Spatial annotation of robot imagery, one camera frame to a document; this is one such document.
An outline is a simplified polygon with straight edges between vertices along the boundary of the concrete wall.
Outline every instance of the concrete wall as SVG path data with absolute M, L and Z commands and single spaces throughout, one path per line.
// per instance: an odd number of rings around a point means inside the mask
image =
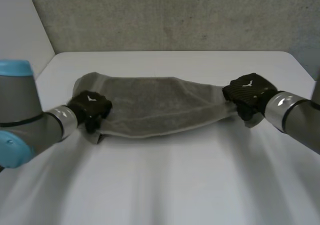
M 320 0 L 33 2 L 56 53 L 286 51 L 313 77 L 320 61 Z

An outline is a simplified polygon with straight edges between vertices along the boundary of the towel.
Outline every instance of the towel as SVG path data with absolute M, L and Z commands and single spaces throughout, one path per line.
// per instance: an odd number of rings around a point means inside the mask
M 176 77 L 112 77 L 92 72 L 75 82 L 73 97 L 87 90 L 112 102 L 112 110 L 100 128 L 94 134 L 82 133 L 97 144 L 104 135 L 140 139 L 237 116 L 236 105 L 225 99 L 222 89 Z M 253 127 L 260 121 L 247 121 L 246 126 Z

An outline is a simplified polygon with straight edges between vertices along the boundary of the white table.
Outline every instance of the white table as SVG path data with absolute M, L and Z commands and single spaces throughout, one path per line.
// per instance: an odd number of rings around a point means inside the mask
M 43 109 L 67 102 L 90 72 L 221 86 L 256 72 L 307 98 L 315 83 L 285 52 L 68 52 L 37 79 Z M 320 156 L 265 120 L 99 145 L 75 131 L 0 173 L 0 224 L 318 225 Z

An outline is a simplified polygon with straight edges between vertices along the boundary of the white wall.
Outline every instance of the white wall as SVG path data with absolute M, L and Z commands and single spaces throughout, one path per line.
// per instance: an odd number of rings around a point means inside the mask
M 25 59 L 37 77 L 55 56 L 31 0 L 0 0 L 0 59 Z

